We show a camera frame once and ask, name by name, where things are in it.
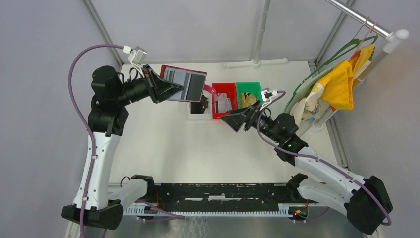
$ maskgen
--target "green bin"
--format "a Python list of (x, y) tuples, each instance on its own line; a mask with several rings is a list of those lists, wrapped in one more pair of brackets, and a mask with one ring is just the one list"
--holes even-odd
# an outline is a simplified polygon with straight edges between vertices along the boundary
[(250, 93), (254, 95), (257, 100), (260, 101), (260, 105), (263, 104), (263, 98), (261, 97), (261, 87), (260, 82), (244, 82), (244, 83), (236, 83), (236, 94), (238, 97), (238, 108), (242, 108), (241, 105), (241, 93)]

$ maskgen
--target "coat hanger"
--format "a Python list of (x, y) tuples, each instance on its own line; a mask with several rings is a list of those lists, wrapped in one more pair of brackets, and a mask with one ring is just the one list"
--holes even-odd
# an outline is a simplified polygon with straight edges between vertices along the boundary
[[(373, 39), (373, 41), (371, 42), (371, 44), (373, 44), (373, 43), (375, 43), (377, 41), (378, 36), (377, 35), (374, 35), (374, 36), (367, 37), (367, 38), (365, 38), (364, 41), (368, 41), (368, 40), (371, 40), (371, 39)], [(360, 39), (357, 39), (357, 38), (354, 38), (354, 39), (350, 40), (347, 44), (345, 44), (343, 47), (341, 47), (331, 58), (329, 58), (325, 63), (323, 63), (321, 66), (319, 66), (308, 77), (306, 77), (299, 84), (299, 86), (301, 86), (302, 84), (304, 84), (309, 78), (311, 78), (314, 74), (316, 74), (318, 71), (320, 71), (323, 67), (325, 67), (325, 66), (329, 65), (330, 63), (336, 61), (338, 58), (342, 57), (343, 55), (347, 54), (348, 52), (350, 52), (351, 50), (353, 50), (354, 48), (356, 48), (360, 43), (361, 43), (361, 40)], [(293, 95), (296, 94), (299, 86), (293, 92)]]
[[(366, 22), (368, 22), (368, 20), (369, 20), (369, 17), (366, 19), (366, 21), (363, 23), (363, 25), (361, 26), (361, 28), (357, 31), (357, 33), (356, 33), (356, 35), (355, 35), (355, 37), (357, 36), (357, 34), (359, 33), (359, 31), (362, 29), (362, 27), (366, 24)], [(354, 55), (356, 54), (356, 52), (359, 50), (359, 48), (360, 48), (360, 45), (364, 42), (364, 41), (366, 41), (366, 36), (368, 36), (372, 31), (373, 31), (373, 29), (375, 28), (375, 26), (378, 24), (378, 22), (375, 22), (375, 24), (373, 24), (372, 25), (372, 27), (368, 30), (368, 32), (366, 33), (366, 35), (365, 35), (365, 37), (363, 37), (363, 39), (359, 42), (359, 44), (357, 45), (357, 48), (356, 48), (356, 50), (347, 58), (347, 61), (350, 61), (351, 60), (351, 58), (353, 58), (354, 57)]]
[(329, 58), (325, 63), (323, 63), (321, 66), (319, 66), (316, 70), (314, 70), (308, 77), (306, 77), (299, 85), (298, 87), (296, 87), (295, 91), (293, 92), (292, 98), (289, 100), (289, 102), (287, 103), (285, 108), (289, 107), (289, 104), (293, 101), (293, 98), (295, 97), (295, 95), (298, 92), (298, 89), (308, 80), (310, 79), (314, 74), (316, 74), (317, 72), (319, 72), (323, 67), (329, 65), (330, 63), (336, 61), (338, 58), (342, 57), (343, 55), (347, 54), (348, 52), (350, 52), (351, 50), (353, 50), (354, 48), (357, 48), (360, 46), (361, 43), (371, 40), (373, 39), (373, 41), (370, 44), (373, 44), (377, 41), (378, 36), (374, 35), (374, 36), (370, 36), (367, 37), (365, 36), (365, 38), (363, 38), (362, 40), (355, 38), (357, 36), (357, 34), (360, 32), (360, 30), (363, 28), (363, 26), (366, 24), (366, 22), (369, 20), (369, 17), (366, 19), (366, 21), (363, 23), (363, 25), (360, 27), (360, 29), (357, 31), (356, 35), (354, 36), (353, 39), (351, 39), (347, 44), (345, 44), (343, 47), (341, 47), (331, 58)]

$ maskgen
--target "yellow towel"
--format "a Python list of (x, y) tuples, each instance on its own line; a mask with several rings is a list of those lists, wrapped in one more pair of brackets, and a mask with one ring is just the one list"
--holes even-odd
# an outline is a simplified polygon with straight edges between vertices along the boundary
[(339, 63), (318, 81), (324, 86), (321, 98), (339, 110), (353, 109), (353, 80), (355, 73), (366, 63), (375, 48), (371, 44), (360, 48), (350, 59)]

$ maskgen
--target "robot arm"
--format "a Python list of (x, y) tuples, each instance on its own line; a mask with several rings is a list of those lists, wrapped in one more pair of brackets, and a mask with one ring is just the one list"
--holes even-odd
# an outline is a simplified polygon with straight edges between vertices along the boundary
[[(262, 92), (263, 99), (278, 96), (276, 90)], [(316, 201), (337, 210), (358, 230), (372, 234), (385, 219), (385, 214), (362, 187), (375, 196), (388, 215), (392, 211), (392, 204), (383, 182), (375, 176), (366, 179), (331, 164), (295, 134), (298, 127), (291, 115), (282, 113), (272, 120), (260, 111), (262, 107), (267, 107), (267, 104), (260, 107), (259, 103), (231, 110), (230, 114), (222, 116), (221, 119), (236, 132), (242, 126), (245, 131), (254, 127), (275, 142), (269, 142), (261, 136), (275, 147), (274, 150), (281, 160), (313, 174), (326, 183), (319, 183), (306, 175), (297, 174), (287, 183), (292, 197)]]
[[(135, 60), (138, 63), (142, 60), (142, 52), (139, 49), (133, 50), (130, 62)], [(154, 103), (163, 102), (182, 91), (183, 86), (160, 79), (148, 65), (139, 69), (144, 77), (126, 80), (124, 83), (112, 66), (102, 66), (92, 74), (92, 89), (95, 95), (92, 98), (88, 124), (95, 137), (97, 153), (90, 168), (92, 142), (88, 137), (88, 152), (82, 180), (73, 203), (63, 207), (63, 218), (79, 223), (84, 199), (84, 225), (115, 230), (122, 220), (124, 209), (136, 199), (147, 195), (150, 179), (137, 175), (118, 191), (108, 194), (112, 161), (128, 117), (125, 106), (145, 97), (150, 97)], [(86, 184), (89, 169), (92, 170), (91, 179)], [(83, 191), (86, 186), (87, 196), (84, 197)]]

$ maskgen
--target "hanging rack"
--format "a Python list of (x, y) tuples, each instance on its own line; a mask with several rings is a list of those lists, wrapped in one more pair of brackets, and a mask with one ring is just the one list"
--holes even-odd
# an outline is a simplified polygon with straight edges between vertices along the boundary
[[(344, 3), (338, 1), (338, 0), (325, 0), (334, 7), (338, 8), (340, 11), (344, 12), (348, 16), (352, 17), (359, 23), (363, 24), (367, 28), (371, 28), (375, 21), (364, 16), (360, 12), (352, 9), (351, 7), (346, 6)], [(382, 48), (381, 52), (372, 60), (372, 62), (369, 64), (369, 66), (360, 74), (358, 81), (363, 82), (367, 76), (379, 65), (379, 63), (390, 53), (392, 53), (399, 45), (400, 43), (407, 39), (409, 36), (409, 32), (405, 29), (397, 30), (396, 32), (391, 32), (385, 27), (377, 24), (374, 26), (373, 31), (378, 34), (379, 36), (383, 37), (386, 40), (385, 46)], [(322, 127), (322, 125), (330, 118), (337, 110), (333, 111), (331, 107), (325, 111), (325, 113), (321, 116), (318, 121), (315, 121), (313, 123), (314, 127)]]

